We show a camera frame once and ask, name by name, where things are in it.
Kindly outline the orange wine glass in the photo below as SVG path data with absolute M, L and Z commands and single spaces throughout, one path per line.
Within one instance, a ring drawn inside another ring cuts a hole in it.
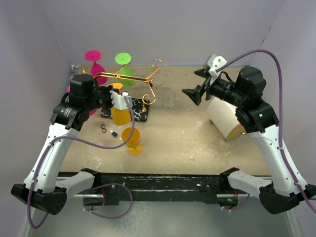
M 125 142 L 129 138 L 132 131 L 132 127 L 126 128 L 121 135 L 122 140 Z M 141 144 L 140 132 L 137 128 L 134 128 L 131 138 L 127 141 L 126 146 L 128 147 L 128 152 L 133 156 L 138 156 L 143 151 L 143 146 Z
M 107 87 L 112 86 L 120 92 L 123 85 L 119 82 L 111 83 Z M 130 106 L 132 106 L 132 98 L 130 96 Z M 114 107 L 111 108 L 111 115 L 115 125 L 125 125 L 131 121 L 130 109 L 129 107 L 125 110 L 118 110 Z

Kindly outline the pink wine glass front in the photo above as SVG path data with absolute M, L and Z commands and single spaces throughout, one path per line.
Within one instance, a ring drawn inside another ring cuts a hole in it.
M 96 112 L 97 112 L 96 109 L 95 109 L 95 110 L 92 110 L 92 111 L 89 112 L 89 115 L 91 116 L 91 115 L 95 114 Z

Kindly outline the pink wine glass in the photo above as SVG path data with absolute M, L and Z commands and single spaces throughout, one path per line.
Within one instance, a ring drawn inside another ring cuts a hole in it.
M 102 54 L 98 50 L 90 50 L 85 53 L 84 58 L 88 62 L 92 62 L 91 65 L 83 69 L 83 72 L 86 74 L 87 69 L 90 69 L 90 74 L 96 76 L 98 73 L 105 73 L 105 69 L 102 65 L 97 62 L 101 59 Z
M 95 110 L 92 110 L 92 111 L 89 112 L 89 115 L 91 116 L 91 115 L 95 114 L 96 112 L 97 112 L 96 109 L 95 109 Z

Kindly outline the green wine glass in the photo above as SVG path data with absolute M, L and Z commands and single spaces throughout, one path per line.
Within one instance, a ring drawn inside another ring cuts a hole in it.
M 121 71 L 119 74 L 125 75 L 125 76 L 134 76 L 133 70 L 128 66 L 128 64 L 132 61 L 132 57 L 130 54 L 126 52 L 121 52 L 115 56 L 115 62 L 122 66 Z M 134 85 L 133 80 L 127 80 L 127 79 L 118 79 L 118 82 L 123 85 L 125 88 L 130 88 Z

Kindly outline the gold wine glass rack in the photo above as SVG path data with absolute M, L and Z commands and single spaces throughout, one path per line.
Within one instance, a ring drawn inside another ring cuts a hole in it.
M 131 119 L 135 118 L 135 120 L 137 121 L 146 121 L 148 117 L 148 108 L 151 104 L 153 104 L 156 101 L 156 96 L 152 89 L 153 85 L 151 83 L 151 81 L 153 80 L 152 76 L 158 70 L 160 70 L 160 68 L 163 66 L 163 62 L 160 59 L 154 59 L 151 61 L 151 66 L 154 67 L 156 70 L 145 78 L 137 77 L 137 76 L 131 77 L 131 76 L 121 75 L 119 74 L 119 72 L 121 71 L 122 67 L 115 73 L 108 73 L 108 72 L 98 73 L 96 76 L 92 76 L 92 77 L 93 79 L 97 81 L 99 85 L 104 86 L 104 87 L 107 87 L 111 83 L 118 82 L 118 79 L 127 79 L 127 80 L 133 80 L 134 82 L 138 81 L 138 82 L 145 83 L 149 87 L 151 95 L 144 94 L 142 98 L 136 98 L 135 96 L 130 95 L 130 93 L 126 90 L 127 88 L 125 87 L 122 87 L 122 89 L 120 89 L 120 92 L 127 91 L 132 98 L 132 106 L 137 107 L 137 109 L 133 111 L 134 116 L 133 117 L 131 116 Z M 86 74 L 91 75 L 90 69 L 87 69 Z M 107 110 L 111 111 L 111 108 L 108 108 L 105 106 L 102 108 L 106 108 Z

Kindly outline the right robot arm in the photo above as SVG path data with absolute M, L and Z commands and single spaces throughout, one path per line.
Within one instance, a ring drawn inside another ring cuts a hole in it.
M 207 100 L 212 96 L 236 107 L 235 116 L 246 133 L 256 142 L 270 170 L 271 180 L 248 175 L 238 168 L 221 173 L 220 189 L 231 193 L 238 189 L 257 197 L 263 207 L 271 214 L 286 212 L 298 206 L 305 198 L 316 195 L 316 187 L 300 176 L 294 167 L 285 143 L 279 137 L 280 122 L 272 106 L 261 97 L 266 86 L 262 72 L 254 67 L 245 66 L 237 80 L 224 80 L 217 77 L 211 82 L 208 68 L 196 70 L 195 75 L 205 79 L 194 89 L 182 89 L 196 105 L 203 95 Z

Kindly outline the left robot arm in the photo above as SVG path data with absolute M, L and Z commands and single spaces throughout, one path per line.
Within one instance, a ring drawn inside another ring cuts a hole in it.
M 57 176 L 73 141 L 97 146 L 77 137 L 91 111 L 113 107 L 131 112 L 131 106 L 128 92 L 119 92 L 112 86 L 99 86 L 91 75 L 73 77 L 70 91 L 53 110 L 48 135 L 34 167 L 23 183 L 13 185 L 11 189 L 11 194 L 26 204 L 28 215 L 32 208 L 56 215 L 76 194 L 85 190 L 95 194 L 101 190 L 101 174 L 88 168 L 65 181 L 57 182 Z

